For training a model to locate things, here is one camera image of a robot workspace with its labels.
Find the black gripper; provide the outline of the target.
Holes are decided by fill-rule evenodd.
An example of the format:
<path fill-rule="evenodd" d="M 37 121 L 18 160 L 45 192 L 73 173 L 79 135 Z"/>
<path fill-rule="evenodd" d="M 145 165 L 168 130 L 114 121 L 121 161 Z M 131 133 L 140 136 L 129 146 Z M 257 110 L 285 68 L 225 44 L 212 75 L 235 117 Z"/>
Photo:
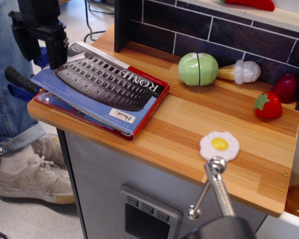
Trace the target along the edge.
<path fill-rule="evenodd" d="M 51 69 L 67 62 L 68 38 L 57 0 L 19 0 L 18 11 L 10 11 L 12 31 L 23 57 L 30 61 L 41 54 L 38 39 L 46 40 Z"/>

